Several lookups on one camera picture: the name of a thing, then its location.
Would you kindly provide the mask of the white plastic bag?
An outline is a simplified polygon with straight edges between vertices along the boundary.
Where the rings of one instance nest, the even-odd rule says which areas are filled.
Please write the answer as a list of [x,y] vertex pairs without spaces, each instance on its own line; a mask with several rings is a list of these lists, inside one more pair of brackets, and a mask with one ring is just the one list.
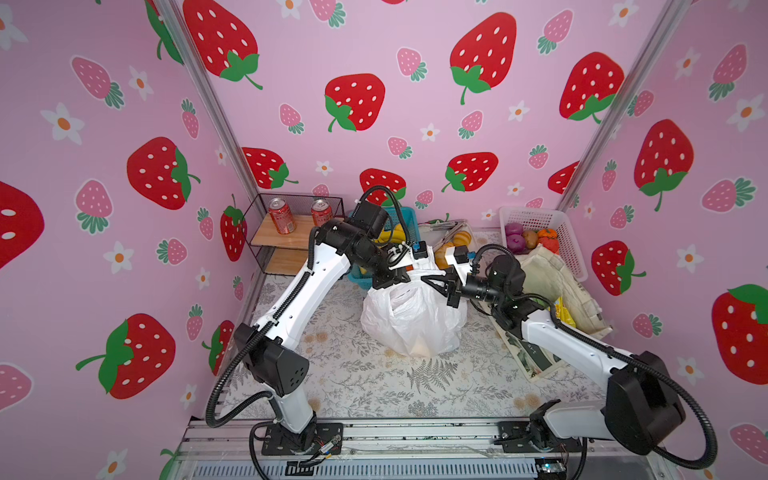
[[468,304],[448,299],[421,280],[436,270],[413,270],[410,280],[384,289],[369,289],[360,318],[374,340],[407,357],[435,357],[459,348]]

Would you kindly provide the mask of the beige canvas tote bag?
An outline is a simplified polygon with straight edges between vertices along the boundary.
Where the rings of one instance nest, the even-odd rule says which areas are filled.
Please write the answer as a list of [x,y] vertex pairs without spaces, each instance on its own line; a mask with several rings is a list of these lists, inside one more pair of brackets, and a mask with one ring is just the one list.
[[[602,340],[612,332],[597,301],[574,277],[560,256],[544,247],[536,247],[516,258],[526,274],[523,284],[525,292],[541,294],[557,305],[562,304],[571,318],[568,324],[595,339]],[[493,326],[529,382],[547,378],[566,365],[552,352],[503,330],[496,321],[493,321]]]

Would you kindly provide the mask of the yellow chips bag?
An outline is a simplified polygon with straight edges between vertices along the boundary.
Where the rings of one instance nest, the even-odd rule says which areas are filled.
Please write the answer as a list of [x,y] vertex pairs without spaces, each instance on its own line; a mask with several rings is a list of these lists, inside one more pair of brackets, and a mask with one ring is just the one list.
[[574,318],[572,317],[570,311],[565,306],[563,297],[559,297],[555,301],[555,311],[556,311],[557,318],[561,322],[563,322],[563,323],[565,323],[568,326],[573,327],[573,328],[577,327],[577,324],[576,324]]

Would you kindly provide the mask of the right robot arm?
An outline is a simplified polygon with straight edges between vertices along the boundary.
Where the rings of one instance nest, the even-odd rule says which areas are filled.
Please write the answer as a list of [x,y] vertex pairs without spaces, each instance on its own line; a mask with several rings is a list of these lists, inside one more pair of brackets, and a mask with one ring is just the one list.
[[[499,326],[553,353],[604,390],[603,402],[544,403],[530,415],[519,441],[548,451],[570,438],[608,440],[634,454],[656,453],[691,470],[715,463],[718,441],[712,422],[694,397],[670,378],[664,361],[651,352],[616,349],[559,319],[553,300],[525,291],[525,273],[506,248],[485,245],[469,254],[461,247],[448,269],[421,280],[450,307],[462,300],[488,304]],[[662,446],[688,412],[704,435],[704,451],[696,459],[679,457]]]

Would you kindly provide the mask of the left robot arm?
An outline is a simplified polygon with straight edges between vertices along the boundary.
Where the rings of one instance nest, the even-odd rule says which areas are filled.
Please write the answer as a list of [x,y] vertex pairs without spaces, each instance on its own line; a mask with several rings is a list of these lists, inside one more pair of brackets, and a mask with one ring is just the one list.
[[[315,310],[352,265],[372,274],[375,289],[410,280],[406,265],[413,259],[415,240],[408,238],[402,246],[378,246],[375,242],[388,218],[382,206],[368,200],[378,192],[389,200],[395,198],[391,189],[372,186],[363,193],[350,217],[332,219],[312,228],[307,260],[288,289],[254,324],[241,324],[236,328],[233,338],[238,351],[220,374],[207,402],[208,427],[220,428],[254,402],[266,399],[282,432],[299,450],[309,448],[317,415],[303,388],[309,361],[297,348]],[[239,365],[245,365],[264,388],[227,414],[217,416],[219,397]]]

